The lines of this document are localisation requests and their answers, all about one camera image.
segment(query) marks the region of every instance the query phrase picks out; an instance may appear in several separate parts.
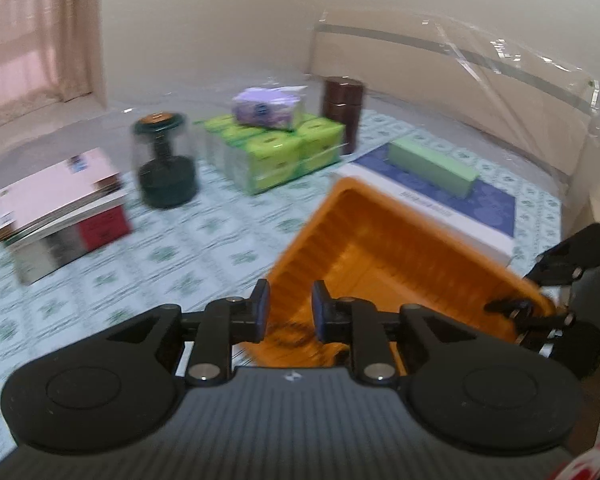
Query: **dark green jar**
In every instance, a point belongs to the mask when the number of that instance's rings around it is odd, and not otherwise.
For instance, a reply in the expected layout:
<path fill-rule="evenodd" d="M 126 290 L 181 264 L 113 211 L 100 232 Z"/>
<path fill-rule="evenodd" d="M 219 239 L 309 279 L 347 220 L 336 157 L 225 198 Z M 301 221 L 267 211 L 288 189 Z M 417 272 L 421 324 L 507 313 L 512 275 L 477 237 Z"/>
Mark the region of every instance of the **dark green jar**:
<path fill-rule="evenodd" d="M 132 131 L 134 167 L 144 202 L 169 208 L 191 200 L 198 183 L 187 117 L 172 112 L 147 115 Z"/>

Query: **pink curtain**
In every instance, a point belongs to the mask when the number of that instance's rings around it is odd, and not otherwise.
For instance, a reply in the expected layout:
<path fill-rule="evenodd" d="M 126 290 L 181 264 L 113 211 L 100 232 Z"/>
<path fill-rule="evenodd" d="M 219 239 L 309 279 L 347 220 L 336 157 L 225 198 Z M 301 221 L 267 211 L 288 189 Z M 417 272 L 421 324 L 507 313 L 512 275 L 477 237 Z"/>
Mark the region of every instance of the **pink curtain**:
<path fill-rule="evenodd" d="M 0 125 L 91 91 L 90 1 L 0 0 Z"/>

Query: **tissue pack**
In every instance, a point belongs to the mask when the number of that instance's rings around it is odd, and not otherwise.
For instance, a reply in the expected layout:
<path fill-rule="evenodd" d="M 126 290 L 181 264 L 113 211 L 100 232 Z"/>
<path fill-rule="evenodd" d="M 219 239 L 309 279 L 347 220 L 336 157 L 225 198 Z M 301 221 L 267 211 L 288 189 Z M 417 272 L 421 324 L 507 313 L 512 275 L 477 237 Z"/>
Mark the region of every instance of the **tissue pack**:
<path fill-rule="evenodd" d="M 233 99 L 235 121 L 245 126 L 295 130 L 302 122 L 304 88 L 247 88 Z"/>
<path fill-rule="evenodd" d="M 295 131 L 266 130 L 221 116 L 198 124 L 195 141 L 203 158 L 247 194 L 257 194 L 340 158 L 344 126 L 301 115 Z"/>

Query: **pink book cover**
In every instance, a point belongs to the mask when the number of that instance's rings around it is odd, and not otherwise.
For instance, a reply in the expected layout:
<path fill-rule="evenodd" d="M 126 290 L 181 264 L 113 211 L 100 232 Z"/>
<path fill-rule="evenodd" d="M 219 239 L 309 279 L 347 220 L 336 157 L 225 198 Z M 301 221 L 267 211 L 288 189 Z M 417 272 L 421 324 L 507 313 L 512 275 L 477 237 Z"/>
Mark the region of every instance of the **pink book cover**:
<path fill-rule="evenodd" d="M 49 166 L 0 190 L 0 241 L 119 188 L 118 171 L 100 148 Z"/>

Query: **red and white object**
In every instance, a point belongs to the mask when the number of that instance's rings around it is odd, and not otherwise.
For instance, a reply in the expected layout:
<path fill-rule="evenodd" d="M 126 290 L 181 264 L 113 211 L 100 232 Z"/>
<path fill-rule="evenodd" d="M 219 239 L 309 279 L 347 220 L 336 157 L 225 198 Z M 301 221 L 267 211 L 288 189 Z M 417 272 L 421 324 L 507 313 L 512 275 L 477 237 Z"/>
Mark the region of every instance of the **red and white object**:
<path fill-rule="evenodd" d="M 126 191 L 115 191 L 79 207 L 40 229 L 5 242 L 21 283 L 30 285 L 56 269 L 128 234 L 123 203 Z"/>
<path fill-rule="evenodd" d="M 550 480 L 600 480 L 600 443 L 574 459 Z"/>

